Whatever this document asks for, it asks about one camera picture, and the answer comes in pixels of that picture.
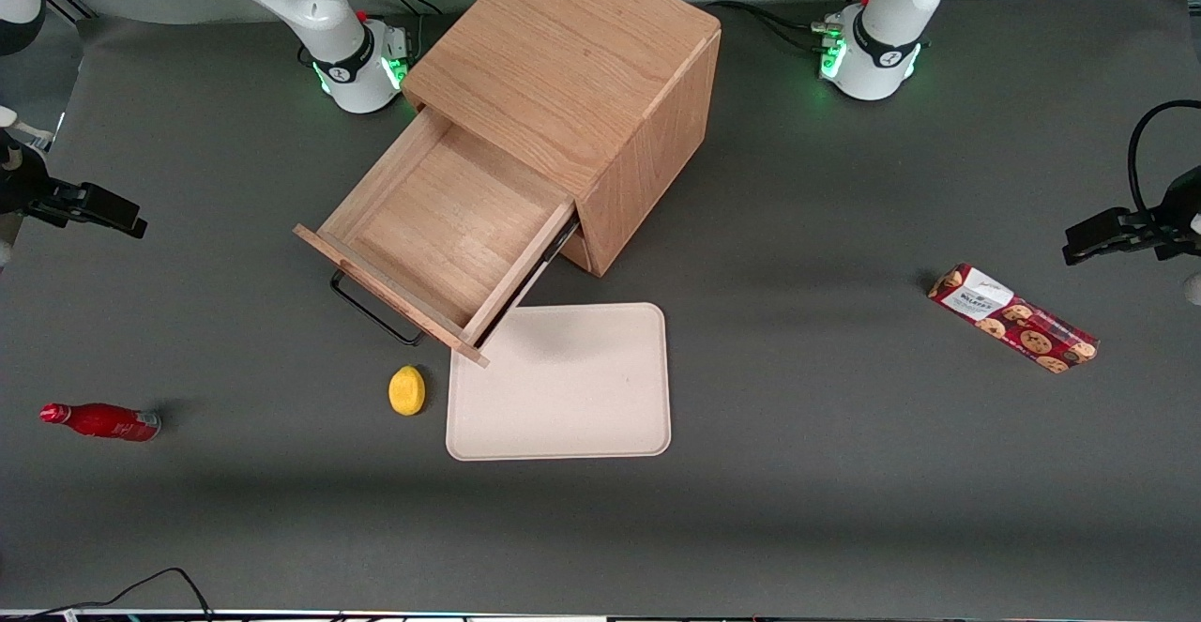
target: drawer handle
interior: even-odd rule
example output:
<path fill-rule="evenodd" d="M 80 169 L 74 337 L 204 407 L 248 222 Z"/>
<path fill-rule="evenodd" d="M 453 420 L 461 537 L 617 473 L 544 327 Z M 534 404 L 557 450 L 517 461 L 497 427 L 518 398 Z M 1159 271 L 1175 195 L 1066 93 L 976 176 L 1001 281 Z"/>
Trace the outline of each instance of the drawer handle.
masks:
<path fill-rule="evenodd" d="M 343 273 L 341 270 L 335 270 L 334 271 L 334 276 L 330 276 L 330 279 L 329 279 L 329 288 L 334 289 L 334 293 L 337 294 L 339 298 L 342 298 L 343 301 L 347 301 L 348 304 L 351 304 L 352 306 L 354 306 L 354 310 L 360 311 L 362 313 L 364 313 L 366 316 L 366 318 L 371 319 L 371 322 L 377 323 L 377 325 L 380 328 L 382 328 L 384 331 L 387 331 L 389 335 L 392 335 L 393 339 L 401 341 L 402 345 L 405 345 L 405 346 L 416 346 L 417 343 L 420 343 L 422 339 L 425 337 L 425 333 L 424 331 L 417 331 L 417 336 L 412 336 L 412 339 L 408 339 L 407 336 L 402 336 L 400 334 L 400 331 L 396 331 L 394 328 L 388 327 L 388 323 L 386 323 L 384 319 L 380 319 L 378 317 L 376 317 L 376 315 L 374 313 L 374 311 L 369 311 L 368 309 L 365 309 L 363 306 L 363 304 L 355 301 L 354 298 L 351 298 L 349 294 L 347 294 L 346 292 L 343 292 L 343 289 L 341 287 L 339 287 L 339 285 L 342 283 L 342 277 L 343 276 L 346 276 L 346 273 Z"/>

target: label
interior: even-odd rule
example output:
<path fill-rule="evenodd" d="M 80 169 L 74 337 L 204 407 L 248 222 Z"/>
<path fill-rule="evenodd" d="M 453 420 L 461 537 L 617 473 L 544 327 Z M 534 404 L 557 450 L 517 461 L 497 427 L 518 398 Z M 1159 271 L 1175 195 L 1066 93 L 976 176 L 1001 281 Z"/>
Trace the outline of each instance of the label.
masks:
<path fill-rule="evenodd" d="M 1009 305 L 1014 300 L 1011 289 L 1005 288 L 999 281 L 980 273 L 976 268 L 969 271 L 963 286 L 954 289 L 943 299 L 943 305 L 973 318 L 975 322 L 988 317 Z"/>

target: wooden box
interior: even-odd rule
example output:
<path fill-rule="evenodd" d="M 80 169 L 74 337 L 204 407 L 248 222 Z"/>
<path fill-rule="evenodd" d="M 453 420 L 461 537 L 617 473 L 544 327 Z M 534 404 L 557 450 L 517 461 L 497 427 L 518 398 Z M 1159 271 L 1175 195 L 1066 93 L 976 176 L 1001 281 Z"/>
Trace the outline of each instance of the wooden box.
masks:
<path fill-rule="evenodd" d="M 554 256 L 600 276 L 704 139 L 721 28 L 679 0 L 479 0 L 405 79 L 419 113 L 316 234 L 452 349 Z"/>

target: cookie box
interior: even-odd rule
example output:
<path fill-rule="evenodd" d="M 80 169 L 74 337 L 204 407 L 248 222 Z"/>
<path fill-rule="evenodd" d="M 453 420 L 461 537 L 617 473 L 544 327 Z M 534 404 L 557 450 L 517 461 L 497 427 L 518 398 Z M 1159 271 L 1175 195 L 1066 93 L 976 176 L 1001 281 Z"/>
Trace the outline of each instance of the cookie box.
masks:
<path fill-rule="evenodd" d="M 1094 336 L 966 263 L 937 281 L 930 298 L 1051 373 L 1063 373 L 1097 357 Z"/>

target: gray tabletop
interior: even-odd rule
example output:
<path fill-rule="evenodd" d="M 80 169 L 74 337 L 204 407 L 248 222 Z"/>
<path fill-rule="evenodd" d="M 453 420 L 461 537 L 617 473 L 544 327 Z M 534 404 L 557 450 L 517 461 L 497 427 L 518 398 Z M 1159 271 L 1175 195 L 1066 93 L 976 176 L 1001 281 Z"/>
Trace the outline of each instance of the gray tabletop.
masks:
<path fill-rule="evenodd" d="M 448 351 L 390 341 L 289 233 L 411 109 L 340 113 L 282 24 L 86 28 L 52 165 L 150 229 L 26 221 L 0 276 L 0 605 L 183 566 L 221 608 L 1197 618 L 1199 263 L 1059 255 L 1128 204 L 1137 116 L 1201 96 L 1183 0 L 948 2 L 878 104 L 719 16 L 701 150 L 608 276 L 560 259 L 526 303 L 661 306 L 671 447 L 506 463 L 447 455 Z M 1148 132 L 1151 198 L 1201 161 L 1196 118 Z M 1052 376 L 931 304 L 915 281 L 958 262 L 1099 358 Z M 386 399 L 405 364 L 417 418 Z M 168 429 L 86 439 L 50 400 Z"/>

